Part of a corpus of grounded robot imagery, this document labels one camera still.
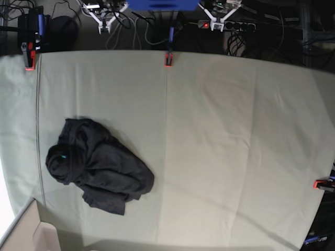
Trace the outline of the middle red black clamp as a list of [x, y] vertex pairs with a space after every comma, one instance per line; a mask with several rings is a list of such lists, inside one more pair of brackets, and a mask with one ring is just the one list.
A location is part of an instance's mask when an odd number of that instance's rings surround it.
[[167, 52], [165, 54], [165, 62], [164, 62], [164, 65], [166, 67], [172, 67], [172, 63], [173, 63], [173, 53], [171, 52]]

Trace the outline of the black round bag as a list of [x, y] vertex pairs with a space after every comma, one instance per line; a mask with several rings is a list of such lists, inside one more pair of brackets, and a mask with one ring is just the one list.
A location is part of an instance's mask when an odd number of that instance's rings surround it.
[[79, 26], [74, 18], [59, 16], [51, 19], [49, 29], [49, 51], [71, 51], [79, 34]]

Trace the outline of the black equipment box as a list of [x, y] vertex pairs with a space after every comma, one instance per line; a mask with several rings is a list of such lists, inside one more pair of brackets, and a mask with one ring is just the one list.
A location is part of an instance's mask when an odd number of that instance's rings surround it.
[[334, 250], [334, 193], [324, 193], [300, 250]]

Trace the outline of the left red black clamp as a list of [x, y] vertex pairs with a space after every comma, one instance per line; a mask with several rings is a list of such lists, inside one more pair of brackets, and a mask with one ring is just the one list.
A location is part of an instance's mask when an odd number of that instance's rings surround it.
[[21, 44], [21, 51], [23, 53], [24, 64], [26, 71], [33, 71], [35, 69], [36, 51], [32, 42], [23, 42]]

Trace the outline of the cardboard box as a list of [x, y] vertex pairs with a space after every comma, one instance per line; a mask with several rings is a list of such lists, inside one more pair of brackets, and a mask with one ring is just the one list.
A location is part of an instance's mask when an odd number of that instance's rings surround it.
[[41, 221], [34, 198], [26, 202], [1, 238], [1, 250], [61, 250], [57, 229]]

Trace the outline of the black power strip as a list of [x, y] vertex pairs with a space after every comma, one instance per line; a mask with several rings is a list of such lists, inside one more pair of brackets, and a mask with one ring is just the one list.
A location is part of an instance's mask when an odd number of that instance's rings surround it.
[[[197, 25], [200, 29], [210, 29], [209, 20], [199, 20]], [[223, 31], [232, 32], [255, 32], [257, 29], [256, 24], [252, 22], [239, 22], [239, 21], [225, 21]]]

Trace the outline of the right red black clamp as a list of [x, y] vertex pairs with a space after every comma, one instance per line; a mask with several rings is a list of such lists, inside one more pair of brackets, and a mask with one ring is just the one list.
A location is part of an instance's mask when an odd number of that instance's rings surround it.
[[333, 180], [316, 180], [314, 182], [314, 189], [320, 189], [327, 192], [334, 192]]

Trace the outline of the black t-shirt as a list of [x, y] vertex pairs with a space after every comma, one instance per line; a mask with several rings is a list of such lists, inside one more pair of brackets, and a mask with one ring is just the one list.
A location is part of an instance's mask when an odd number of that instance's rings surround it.
[[90, 207], [117, 215], [154, 185], [150, 168], [91, 119], [66, 119], [57, 144], [48, 150], [46, 167], [57, 182], [79, 187]]

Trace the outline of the blue box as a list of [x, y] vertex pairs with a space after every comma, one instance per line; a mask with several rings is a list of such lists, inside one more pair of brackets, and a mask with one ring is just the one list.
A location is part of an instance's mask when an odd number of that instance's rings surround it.
[[127, 0], [133, 10], [176, 10], [192, 11], [199, 0]]

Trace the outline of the red black clamp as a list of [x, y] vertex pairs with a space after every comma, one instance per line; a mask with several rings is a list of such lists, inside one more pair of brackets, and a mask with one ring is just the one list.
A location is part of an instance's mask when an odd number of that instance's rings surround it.
[[35, 69], [36, 51], [32, 42], [23, 42], [21, 44], [21, 51], [23, 53], [24, 64], [26, 71], [33, 71]]
[[333, 180], [316, 180], [314, 182], [314, 189], [320, 189], [327, 192], [334, 192]]
[[164, 62], [164, 65], [166, 67], [172, 67], [172, 63], [173, 63], [173, 53], [171, 52], [167, 52], [165, 54], [165, 62]]

